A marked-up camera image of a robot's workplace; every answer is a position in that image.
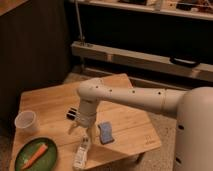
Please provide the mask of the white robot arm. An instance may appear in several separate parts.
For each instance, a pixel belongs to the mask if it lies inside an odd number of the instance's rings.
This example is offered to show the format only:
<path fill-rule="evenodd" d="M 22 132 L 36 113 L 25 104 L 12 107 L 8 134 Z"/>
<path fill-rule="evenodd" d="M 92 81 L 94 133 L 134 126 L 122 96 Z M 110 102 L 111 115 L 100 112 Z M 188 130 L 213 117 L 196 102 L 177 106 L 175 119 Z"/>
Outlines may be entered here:
<path fill-rule="evenodd" d="M 213 171 L 213 87 L 188 91 L 161 88 L 111 87 L 100 78 L 77 88 L 79 107 L 73 120 L 90 128 L 100 102 L 109 101 L 145 111 L 177 116 L 173 171 Z"/>

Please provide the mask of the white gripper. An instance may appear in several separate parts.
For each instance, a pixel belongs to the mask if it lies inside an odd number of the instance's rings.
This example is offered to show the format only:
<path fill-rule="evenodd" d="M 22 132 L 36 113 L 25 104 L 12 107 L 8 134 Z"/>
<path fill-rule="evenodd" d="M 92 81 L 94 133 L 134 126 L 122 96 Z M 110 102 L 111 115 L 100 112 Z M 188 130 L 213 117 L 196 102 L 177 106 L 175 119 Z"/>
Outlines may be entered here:
<path fill-rule="evenodd" d="M 80 104 L 77 110 L 78 123 L 73 122 L 70 125 L 70 128 L 68 129 L 68 134 L 72 134 L 72 132 L 81 125 L 82 127 L 88 128 L 86 130 L 86 133 L 90 141 L 94 143 L 96 137 L 96 128 L 95 126 L 92 125 L 96 121 L 97 107 L 98 107 L 97 101 L 80 100 Z"/>

